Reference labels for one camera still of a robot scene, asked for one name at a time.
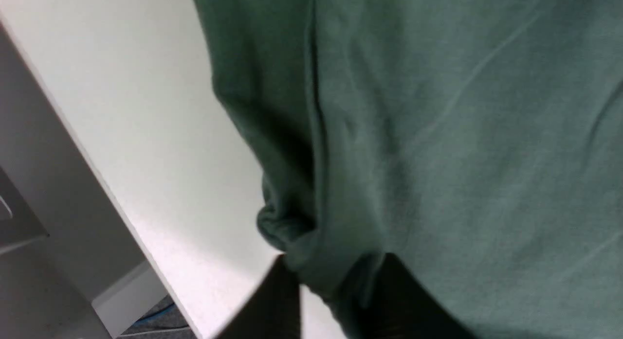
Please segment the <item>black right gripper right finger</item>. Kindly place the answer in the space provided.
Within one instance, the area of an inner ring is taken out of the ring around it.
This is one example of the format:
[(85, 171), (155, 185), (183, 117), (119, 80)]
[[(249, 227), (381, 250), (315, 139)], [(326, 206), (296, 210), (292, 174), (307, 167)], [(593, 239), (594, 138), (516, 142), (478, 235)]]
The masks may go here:
[(365, 339), (474, 339), (419, 284), (393, 253), (376, 275), (369, 303), (360, 311)]

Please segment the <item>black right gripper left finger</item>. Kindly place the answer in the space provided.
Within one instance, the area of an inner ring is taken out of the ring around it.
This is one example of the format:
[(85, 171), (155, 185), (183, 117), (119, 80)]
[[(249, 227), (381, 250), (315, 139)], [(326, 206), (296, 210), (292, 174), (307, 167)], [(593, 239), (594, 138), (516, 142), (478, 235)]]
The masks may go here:
[(300, 284), (278, 255), (256, 291), (217, 339), (300, 339)]

